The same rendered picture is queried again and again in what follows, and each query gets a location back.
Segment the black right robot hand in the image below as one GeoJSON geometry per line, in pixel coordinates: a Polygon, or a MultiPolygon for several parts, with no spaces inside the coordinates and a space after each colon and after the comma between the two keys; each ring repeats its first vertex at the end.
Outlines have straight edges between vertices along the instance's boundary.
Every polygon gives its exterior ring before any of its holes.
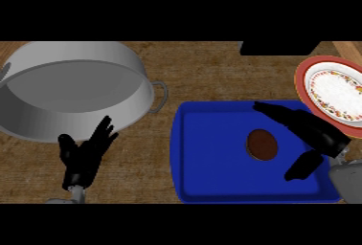
{"type": "Polygon", "coordinates": [[[337,158],[343,153],[350,138],[343,131],[310,112],[285,106],[257,101],[253,109],[263,113],[276,123],[281,123],[300,140],[310,146],[297,158],[284,174],[284,180],[306,180],[319,165],[324,157],[337,158]]]}

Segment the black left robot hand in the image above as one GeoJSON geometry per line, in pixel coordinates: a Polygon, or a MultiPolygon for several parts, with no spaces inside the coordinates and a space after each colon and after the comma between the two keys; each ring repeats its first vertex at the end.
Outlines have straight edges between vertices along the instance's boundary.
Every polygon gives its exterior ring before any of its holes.
{"type": "Polygon", "coordinates": [[[103,155],[118,136],[114,133],[109,116],[99,122],[93,134],[81,145],[77,145],[68,134],[58,136],[59,158],[65,165],[62,188],[74,186],[87,189],[93,183],[103,155]]]}

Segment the black appliance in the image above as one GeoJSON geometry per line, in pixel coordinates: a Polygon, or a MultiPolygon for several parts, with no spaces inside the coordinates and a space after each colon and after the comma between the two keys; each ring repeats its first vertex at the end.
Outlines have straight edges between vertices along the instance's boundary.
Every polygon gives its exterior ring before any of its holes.
{"type": "Polygon", "coordinates": [[[239,41],[242,56],[306,56],[318,46],[318,41],[239,41]]]}

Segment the blue plastic tray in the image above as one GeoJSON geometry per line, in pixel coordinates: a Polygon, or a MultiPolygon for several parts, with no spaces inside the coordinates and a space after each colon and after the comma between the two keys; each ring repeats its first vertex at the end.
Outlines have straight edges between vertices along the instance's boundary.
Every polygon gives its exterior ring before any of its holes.
{"type": "Polygon", "coordinates": [[[170,166],[182,202],[337,202],[328,163],[307,179],[284,179],[309,149],[287,127],[253,109],[250,100],[185,102],[170,133],[170,166]],[[278,155],[269,161],[253,159],[247,153],[247,136],[256,129],[269,131],[278,142],[278,155]]]}

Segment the pale wooden board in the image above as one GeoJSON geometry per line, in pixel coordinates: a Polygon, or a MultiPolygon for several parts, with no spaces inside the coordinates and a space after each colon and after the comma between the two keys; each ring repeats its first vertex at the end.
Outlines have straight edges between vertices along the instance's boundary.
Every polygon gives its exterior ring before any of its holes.
{"type": "Polygon", "coordinates": [[[340,56],[362,66],[362,42],[334,41],[333,42],[340,56]]]}

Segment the large grey metal pot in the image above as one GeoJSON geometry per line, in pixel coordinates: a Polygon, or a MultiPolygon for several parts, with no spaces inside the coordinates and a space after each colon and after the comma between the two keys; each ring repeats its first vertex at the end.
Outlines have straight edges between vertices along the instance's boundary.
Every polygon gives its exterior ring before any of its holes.
{"type": "Polygon", "coordinates": [[[164,104],[133,50],[117,41],[33,41],[0,69],[0,131],[27,141],[90,138],[99,122],[129,127],[164,104]]]}

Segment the red-rimmed floral white plate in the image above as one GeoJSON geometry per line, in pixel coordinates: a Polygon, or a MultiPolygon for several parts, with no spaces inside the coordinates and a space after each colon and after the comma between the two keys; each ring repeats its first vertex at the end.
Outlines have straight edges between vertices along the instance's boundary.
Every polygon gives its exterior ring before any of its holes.
{"type": "Polygon", "coordinates": [[[362,66],[335,56],[313,56],[297,67],[294,86],[316,116],[362,139],[362,66]]]}

